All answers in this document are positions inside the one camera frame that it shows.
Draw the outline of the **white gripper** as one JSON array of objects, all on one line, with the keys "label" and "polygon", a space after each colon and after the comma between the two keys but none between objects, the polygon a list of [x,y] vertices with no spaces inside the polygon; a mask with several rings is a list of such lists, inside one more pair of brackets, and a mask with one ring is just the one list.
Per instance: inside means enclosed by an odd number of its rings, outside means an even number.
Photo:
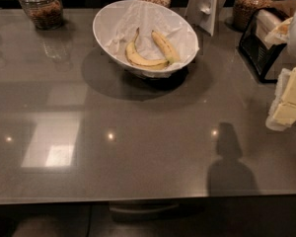
[{"label": "white gripper", "polygon": [[281,70],[274,95],[265,125],[271,130],[284,131],[296,121],[296,67],[292,71]]}]

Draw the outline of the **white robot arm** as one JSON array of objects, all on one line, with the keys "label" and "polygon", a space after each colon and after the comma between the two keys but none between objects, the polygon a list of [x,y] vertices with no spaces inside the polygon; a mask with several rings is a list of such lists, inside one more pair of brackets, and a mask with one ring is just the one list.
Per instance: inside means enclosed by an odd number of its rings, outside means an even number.
[{"label": "white robot arm", "polygon": [[[288,26],[288,53],[296,58],[296,12],[292,19],[287,20]],[[271,34],[276,40],[282,39],[283,34],[278,32],[286,22],[276,27]],[[268,111],[265,125],[272,130],[283,131],[296,121],[296,67],[292,70],[283,68],[275,88],[275,99]]]}]

